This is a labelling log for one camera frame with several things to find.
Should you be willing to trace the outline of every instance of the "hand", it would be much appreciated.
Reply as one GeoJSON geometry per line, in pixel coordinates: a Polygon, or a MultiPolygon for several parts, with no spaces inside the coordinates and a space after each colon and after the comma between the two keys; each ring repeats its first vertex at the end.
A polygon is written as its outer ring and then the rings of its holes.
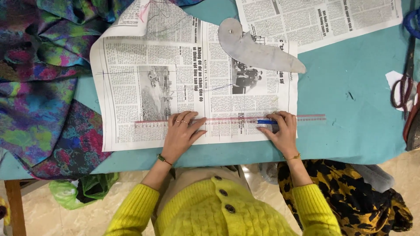
{"type": "Polygon", "coordinates": [[[197,131],[206,122],[207,118],[205,117],[188,127],[191,119],[197,115],[198,112],[195,111],[184,111],[169,117],[168,133],[161,153],[169,163],[174,164],[198,138],[207,132],[205,130],[197,131]]]}
{"type": "Polygon", "coordinates": [[[273,134],[269,129],[257,127],[263,132],[280,150],[286,160],[297,156],[299,152],[296,148],[296,116],[285,111],[277,112],[277,114],[269,114],[267,118],[277,120],[279,131],[273,134]]]}

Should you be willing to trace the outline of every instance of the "black and yellow fabric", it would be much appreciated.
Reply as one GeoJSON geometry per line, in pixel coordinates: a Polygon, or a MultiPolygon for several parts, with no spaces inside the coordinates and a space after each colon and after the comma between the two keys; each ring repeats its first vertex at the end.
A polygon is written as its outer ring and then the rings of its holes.
{"type": "MultiPolygon", "coordinates": [[[[344,236],[388,236],[391,230],[411,229],[413,216],[395,190],[375,191],[350,164],[332,160],[304,160],[303,163],[337,217],[344,236]]],[[[291,193],[290,170],[285,162],[278,164],[278,184],[302,228],[291,193]]]]}

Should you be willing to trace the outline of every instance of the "yellow knit cardigan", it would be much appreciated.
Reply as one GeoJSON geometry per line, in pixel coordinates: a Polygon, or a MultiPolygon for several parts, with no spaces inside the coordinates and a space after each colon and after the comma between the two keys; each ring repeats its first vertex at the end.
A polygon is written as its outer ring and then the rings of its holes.
{"type": "MultiPolygon", "coordinates": [[[[337,219],[315,184],[293,188],[304,236],[341,236],[337,219]]],[[[137,185],[115,213],[105,236],[140,236],[159,192],[137,185]]],[[[297,236],[284,216],[233,181],[212,177],[181,190],[155,223],[157,236],[297,236]]]]}

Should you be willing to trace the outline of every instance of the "green beaded bracelet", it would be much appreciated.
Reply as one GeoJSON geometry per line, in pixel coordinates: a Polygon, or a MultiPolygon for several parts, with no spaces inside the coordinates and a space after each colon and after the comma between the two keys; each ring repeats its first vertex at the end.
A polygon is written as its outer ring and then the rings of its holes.
{"type": "Polygon", "coordinates": [[[169,162],[167,162],[167,161],[166,161],[166,159],[165,159],[165,158],[164,158],[161,154],[158,154],[158,155],[157,155],[157,158],[158,158],[159,160],[163,161],[163,162],[168,163],[169,165],[171,165],[171,166],[173,167],[173,165],[172,165],[172,164],[170,164],[169,162]]]}

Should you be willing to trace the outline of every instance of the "gold bracelet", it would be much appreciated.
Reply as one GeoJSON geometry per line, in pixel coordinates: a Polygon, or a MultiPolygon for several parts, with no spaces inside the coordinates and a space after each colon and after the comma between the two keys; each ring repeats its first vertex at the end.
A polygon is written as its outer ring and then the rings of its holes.
{"type": "Polygon", "coordinates": [[[294,156],[293,158],[290,158],[290,159],[285,158],[285,160],[293,160],[293,159],[300,159],[300,153],[298,153],[298,155],[294,156]]]}
{"type": "Polygon", "coordinates": [[[173,167],[173,165],[172,165],[172,164],[170,164],[169,162],[167,162],[167,161],[166,161],[166,159],[165,159],[165,158],[164,158],[161,154],[158,154],[158,155],[157,155],[157,158],[158,158],[159,160],[163,161],[163,162],[168,163],[169,165],[171,165],[171,166],[173,167]]]}

